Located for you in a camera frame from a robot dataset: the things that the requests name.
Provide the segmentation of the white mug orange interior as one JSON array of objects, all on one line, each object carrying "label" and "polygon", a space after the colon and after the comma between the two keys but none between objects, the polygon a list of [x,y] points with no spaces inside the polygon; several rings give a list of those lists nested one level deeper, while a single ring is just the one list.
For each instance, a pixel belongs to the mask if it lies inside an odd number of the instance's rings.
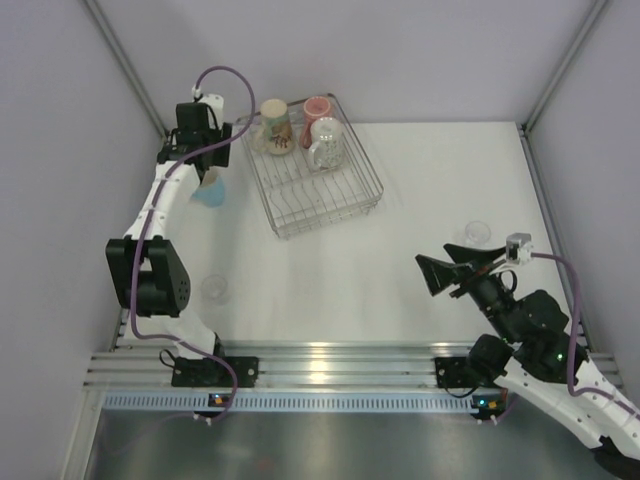
[{"label": "white mug orange interior", "polygon": [[343,163],[344,125],[334,117],[316,120],[310,129],[311,146],[308,149],[312,168],[316,171],[333,169]]}]

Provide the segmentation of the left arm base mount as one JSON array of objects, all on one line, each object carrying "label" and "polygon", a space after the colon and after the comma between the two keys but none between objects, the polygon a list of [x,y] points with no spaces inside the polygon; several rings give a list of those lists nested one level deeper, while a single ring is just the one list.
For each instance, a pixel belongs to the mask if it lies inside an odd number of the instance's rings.
[{"label": "left arm base mount", "polygon": [[[237,377],[239,388],[252,388],[259,375],[259,358],[255,356],[229,356],[224,361]],[[172,357],[171,386],[176,388],[231,388],[234,385],[229,370],[209,358],[186,359]]]}]

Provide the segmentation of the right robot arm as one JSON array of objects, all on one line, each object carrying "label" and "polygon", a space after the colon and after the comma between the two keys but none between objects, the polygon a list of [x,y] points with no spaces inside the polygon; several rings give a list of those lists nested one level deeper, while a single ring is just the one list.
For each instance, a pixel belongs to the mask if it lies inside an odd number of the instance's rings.
[{"label": "right robot arm", "polygon": [[573,306],[538,289],[517,299],[501,276],[506,265],[538,258],[525,233],[507,237],[505,246],[482,250],[444,247],[448,261],[418,254],[415,260],[429,293],[468,295],[495,332],[481,335],[466,357],[470,379],[498,386],[525,399],[569,430],[596,463],[618,479],[639,476],[639,409],[601,372],[577,341],[580,283],[573,265],[560,256],[572,280]]}]

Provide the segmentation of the cream floral mug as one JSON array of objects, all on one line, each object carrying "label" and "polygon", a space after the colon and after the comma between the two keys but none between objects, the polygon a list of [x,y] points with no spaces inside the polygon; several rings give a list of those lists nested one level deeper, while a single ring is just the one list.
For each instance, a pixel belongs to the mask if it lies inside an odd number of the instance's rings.
[{"label": "cream floral mug", "polygon": [[281,156],[294,145],[288,106],[281,99],[269,99],[260,106],[260,125],[251,137],[251,146],[259,153]]}]

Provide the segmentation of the pink patterned mug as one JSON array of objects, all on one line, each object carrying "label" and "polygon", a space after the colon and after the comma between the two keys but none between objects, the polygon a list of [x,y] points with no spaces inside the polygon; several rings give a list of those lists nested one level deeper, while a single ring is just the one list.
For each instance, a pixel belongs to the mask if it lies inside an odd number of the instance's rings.
[{"label": "pink patterned mug", "polygon": [[303,149],[308,149],[313,143],[311,135],[313,124],[321,118],[331,117],[332,110],[332,104],[326,96],[313,96],[304,101],[304,127],[299,137],[299,145]]}]

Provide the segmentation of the light blue mug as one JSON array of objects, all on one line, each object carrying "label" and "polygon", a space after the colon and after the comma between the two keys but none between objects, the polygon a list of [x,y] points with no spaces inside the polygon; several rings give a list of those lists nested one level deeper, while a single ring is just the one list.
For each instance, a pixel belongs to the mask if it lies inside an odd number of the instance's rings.
[{"label": "light blue mug", "polygon": [[222,175],[217,167],[211,167],[204,175],[200,186],[192,194],[194,201],[216,208],[223,205],[226,197],[226,187]]}]

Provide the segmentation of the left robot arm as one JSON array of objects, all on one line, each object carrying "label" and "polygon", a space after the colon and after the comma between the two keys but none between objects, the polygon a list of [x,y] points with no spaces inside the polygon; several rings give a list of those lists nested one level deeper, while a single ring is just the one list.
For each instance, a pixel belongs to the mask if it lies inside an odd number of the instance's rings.
[{"label": "left robot arm", "polygon": [[193,194],[229,163],[228,146],[210,146],[230,138],[232,128],[220,123],[202,98],[176,107],[177,125],[157,155],[151,189],[134,224],[105,249],[120,306],[133,320],[131,330],[144,338],[144,322],[157,327],[153,338],[171,341],[175,355],[161,362],[173,371],[175,387],[222,386],[230,382],[219,336],[191,309],[189,274],[171,238]]}]

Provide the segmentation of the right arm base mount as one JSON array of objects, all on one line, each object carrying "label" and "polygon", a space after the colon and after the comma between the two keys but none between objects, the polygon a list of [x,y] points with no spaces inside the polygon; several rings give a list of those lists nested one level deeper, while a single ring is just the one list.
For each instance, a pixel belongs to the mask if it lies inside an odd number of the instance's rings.
[{"label": "right arm base mount", "polygon": [[446,391],[467,390],[467,395],[480,387],[495,388],[494,380],[505,372],[513,353],[503,339],[483,334],[465,356],[435,358],[437,385]]}]

